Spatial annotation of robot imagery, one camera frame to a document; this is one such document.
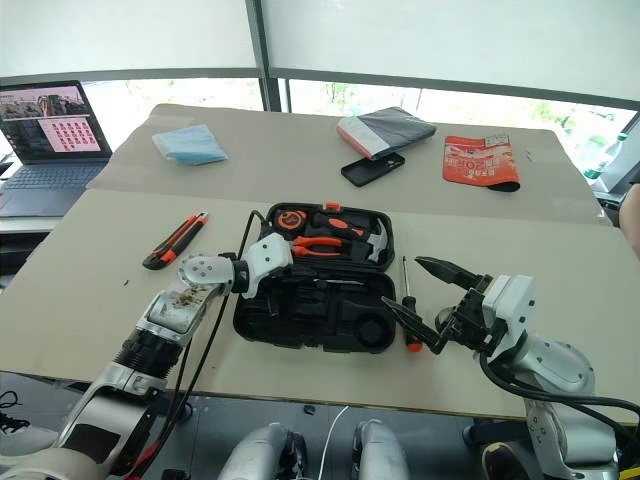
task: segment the laptop keyboard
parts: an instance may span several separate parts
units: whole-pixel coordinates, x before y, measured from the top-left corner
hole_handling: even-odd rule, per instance
[[[22,167],[5,182],[4,188],[83,188],[103,167],[104,165]]]

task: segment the hammer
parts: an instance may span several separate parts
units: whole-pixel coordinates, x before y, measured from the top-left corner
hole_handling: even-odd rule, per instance
[[[373,247],[373,250],[371,255],[367,257],[367,260],[371,260],[372,262],[378,261],[380,252],[387,248],[387,242],[389,240],[387,237],[387,230],[384,228],[384,224],[379,218],[378,225],[380,226],[380,233],[375,234],[367,232],[363,228],[349,225],[347,222],[340,220],[339,218],[328,217],[321,213],[317,213],[313,216],[314,227],[328,227],[338,237],[364,241],[370,244]]]

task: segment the laptop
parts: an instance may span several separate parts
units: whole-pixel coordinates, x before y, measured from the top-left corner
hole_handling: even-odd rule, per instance
[[[0,217],[63,216],[111,157],[78,81],[0,86],[0,130],[23,165]]]

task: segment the black phone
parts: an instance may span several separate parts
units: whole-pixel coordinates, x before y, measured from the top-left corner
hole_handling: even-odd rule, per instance
[[[378,160],[362,158],[357,162],[345,165],[340,172],[356,187],[362,187],[402,165],[404,165],[404,157],[397,153],[390,153]]]

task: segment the toolbox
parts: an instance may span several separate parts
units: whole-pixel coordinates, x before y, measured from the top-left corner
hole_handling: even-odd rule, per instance
[[[387,215],[373,210],[279,203],[266,220],[291,243],[293,264],[239,298],[233,326],[242,337],[290,348],[379,353],[393,343],[395,300],[384,274],[393,261]]]

